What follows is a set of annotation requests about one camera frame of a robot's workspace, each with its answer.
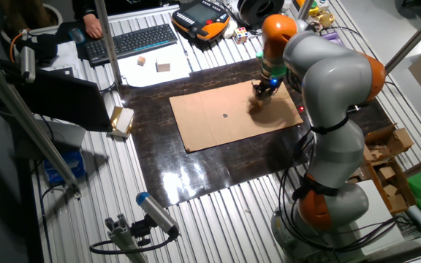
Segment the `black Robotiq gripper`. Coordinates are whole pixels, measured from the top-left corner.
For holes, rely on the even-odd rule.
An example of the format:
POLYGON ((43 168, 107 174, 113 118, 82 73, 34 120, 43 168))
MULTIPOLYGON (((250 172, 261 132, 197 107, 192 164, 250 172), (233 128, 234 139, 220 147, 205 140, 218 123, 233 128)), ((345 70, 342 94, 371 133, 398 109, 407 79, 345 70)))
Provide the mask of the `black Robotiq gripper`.
POLYGON ((281 85, 281 80, 277 78, 262 78, 258 83, 253 84, 253 93, 255 99, 261 99, 262 93, 267 93, 266 99, 271 99, 274 91, 281 85))

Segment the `person's bare hand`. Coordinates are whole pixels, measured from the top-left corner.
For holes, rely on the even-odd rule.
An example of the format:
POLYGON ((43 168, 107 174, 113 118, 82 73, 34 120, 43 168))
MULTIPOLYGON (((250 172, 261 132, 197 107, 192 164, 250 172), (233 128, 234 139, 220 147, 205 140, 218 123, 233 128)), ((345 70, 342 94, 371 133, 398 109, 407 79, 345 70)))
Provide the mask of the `person's bare hand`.
POLYGON ((94 14, 87 14, 83 17, 86 27, 86 33, 92 39, 101 39, 103 37, 102 26, 99 19, 94 14))

